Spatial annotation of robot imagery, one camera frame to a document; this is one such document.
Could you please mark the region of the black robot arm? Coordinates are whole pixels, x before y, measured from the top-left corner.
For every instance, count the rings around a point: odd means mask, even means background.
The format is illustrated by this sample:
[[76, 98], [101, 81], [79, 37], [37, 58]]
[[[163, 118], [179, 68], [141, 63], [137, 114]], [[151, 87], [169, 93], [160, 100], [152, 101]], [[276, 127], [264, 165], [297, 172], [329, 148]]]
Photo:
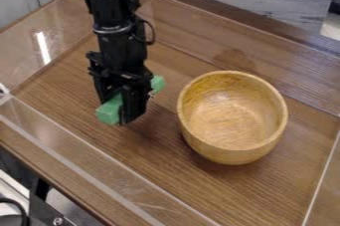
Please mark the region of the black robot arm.
[[153, 73], [145, 65], [149, 22], [137, 15], [140, 0], [84, 0], [93, 17], [99, 50], [87, 53], [100, 100], [99, 120], [124, 125], [147, 111]]

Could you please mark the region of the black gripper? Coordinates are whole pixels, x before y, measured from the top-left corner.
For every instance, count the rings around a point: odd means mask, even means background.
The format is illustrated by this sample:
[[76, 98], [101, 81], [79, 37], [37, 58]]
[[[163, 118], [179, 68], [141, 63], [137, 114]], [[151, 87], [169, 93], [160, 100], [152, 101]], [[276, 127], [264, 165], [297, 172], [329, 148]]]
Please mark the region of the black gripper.
[[89, 51], [89, 74], [100, 102], [121, 92], [120, 125], [136, 120], [147, 111], [153, 73], [145, 66], [148, 40], [144, 29], [96, 30], [100, 51]]

